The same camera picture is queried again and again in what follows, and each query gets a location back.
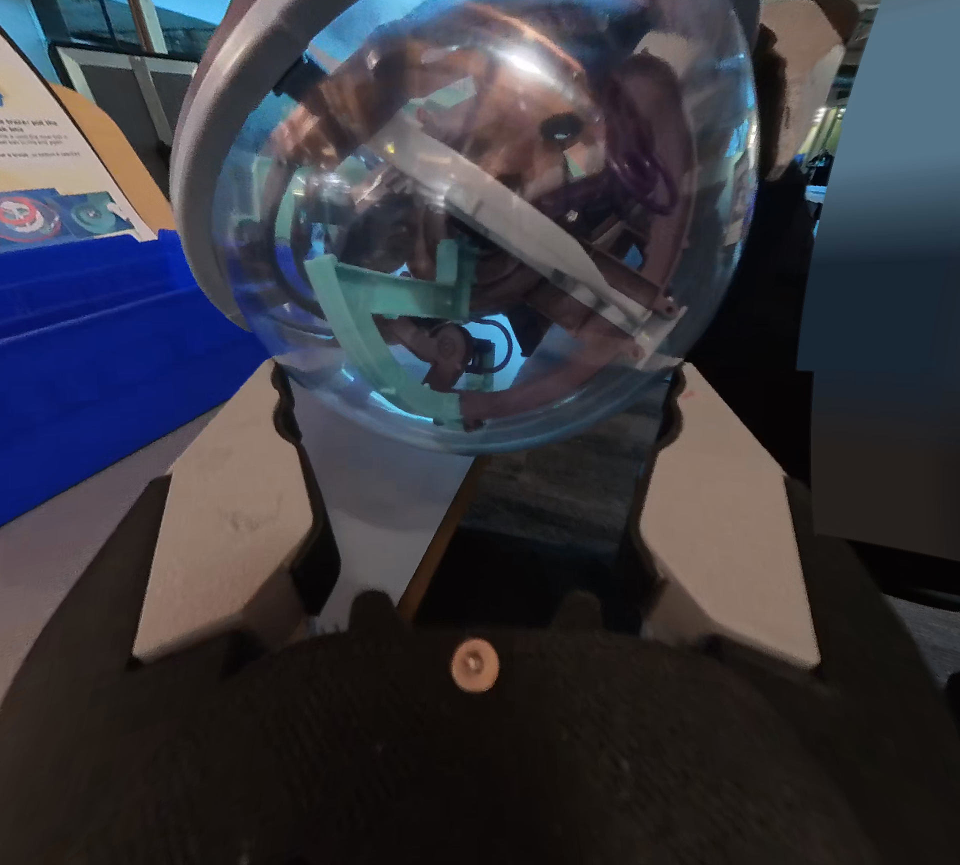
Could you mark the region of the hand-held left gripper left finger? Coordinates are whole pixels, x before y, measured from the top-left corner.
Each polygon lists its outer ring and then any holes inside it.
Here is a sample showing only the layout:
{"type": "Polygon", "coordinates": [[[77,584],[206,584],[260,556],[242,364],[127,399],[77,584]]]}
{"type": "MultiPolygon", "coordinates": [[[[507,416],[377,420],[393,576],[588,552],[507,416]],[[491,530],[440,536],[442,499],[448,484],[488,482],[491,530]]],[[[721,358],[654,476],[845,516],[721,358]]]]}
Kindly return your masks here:
{"type": "Polygon", "coordinates": [[[171,466],[131,648],[156,661],[240,635],[270,651],[303,638],[341,554],[277,363],[264,363],[171,466]]]}

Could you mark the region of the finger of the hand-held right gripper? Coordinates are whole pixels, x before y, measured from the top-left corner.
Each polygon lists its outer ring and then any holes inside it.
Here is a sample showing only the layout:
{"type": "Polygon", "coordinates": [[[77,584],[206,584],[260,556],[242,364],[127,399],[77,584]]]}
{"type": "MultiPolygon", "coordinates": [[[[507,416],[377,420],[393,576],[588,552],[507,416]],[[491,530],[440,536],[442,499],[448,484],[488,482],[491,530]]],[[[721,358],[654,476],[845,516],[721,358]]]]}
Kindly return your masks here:
{"type": "Polygon", "coordinates": [[[822,115],[845,55],[834,27],[858,21],[848,0],[763,0],[757,35],[759,160],[791,163],[822,115]]]}

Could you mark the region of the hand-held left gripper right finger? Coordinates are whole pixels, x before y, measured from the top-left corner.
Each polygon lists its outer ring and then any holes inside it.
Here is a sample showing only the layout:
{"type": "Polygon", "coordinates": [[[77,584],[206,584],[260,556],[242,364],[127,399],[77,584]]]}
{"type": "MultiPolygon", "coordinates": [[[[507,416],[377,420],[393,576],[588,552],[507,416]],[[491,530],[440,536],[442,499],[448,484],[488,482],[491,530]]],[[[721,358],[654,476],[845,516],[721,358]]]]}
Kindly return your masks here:
{"type": "Polygon", "coordinates": [[[676,368],[641,484],[637,531],[656,584],[642,634],[821,663],[786,474],[691,364],[676,368]]]}

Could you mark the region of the clear maze ball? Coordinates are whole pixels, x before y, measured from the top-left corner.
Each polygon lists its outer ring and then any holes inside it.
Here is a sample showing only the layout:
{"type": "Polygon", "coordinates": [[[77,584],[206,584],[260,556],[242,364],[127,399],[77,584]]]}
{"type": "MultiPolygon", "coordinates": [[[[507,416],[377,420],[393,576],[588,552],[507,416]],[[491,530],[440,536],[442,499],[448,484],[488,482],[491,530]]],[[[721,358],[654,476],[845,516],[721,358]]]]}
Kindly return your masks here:
{"type": "Polygon", "coordinates": [[[636,403],[757,200],[762,0],[231,0],[170,199],[222,314],[358,426],[475,457],[636,403]]]}

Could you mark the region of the blue plastic bin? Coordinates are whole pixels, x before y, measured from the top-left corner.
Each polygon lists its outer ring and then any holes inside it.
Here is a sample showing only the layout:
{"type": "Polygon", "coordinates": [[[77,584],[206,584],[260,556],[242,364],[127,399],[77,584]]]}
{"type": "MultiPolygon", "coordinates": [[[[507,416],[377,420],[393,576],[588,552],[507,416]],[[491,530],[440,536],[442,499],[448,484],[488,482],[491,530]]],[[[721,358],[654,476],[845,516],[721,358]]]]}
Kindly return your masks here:
{"type": "Polygon", "coordinates": [[[1,523],[226,402],[268,360],[162,230],[3,250],[1,523]]]}

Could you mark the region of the printed instruction sheet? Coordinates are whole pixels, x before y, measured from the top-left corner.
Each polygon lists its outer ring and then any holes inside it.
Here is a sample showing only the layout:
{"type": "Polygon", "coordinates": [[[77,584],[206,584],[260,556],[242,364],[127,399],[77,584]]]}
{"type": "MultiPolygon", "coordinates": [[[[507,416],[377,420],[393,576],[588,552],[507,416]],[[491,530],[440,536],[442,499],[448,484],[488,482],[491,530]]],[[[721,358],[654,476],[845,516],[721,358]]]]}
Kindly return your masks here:
{"type": "Polygon", "coordinates": [[[1,251],[156,240],[51,85],[1,38],[1,251]]]}

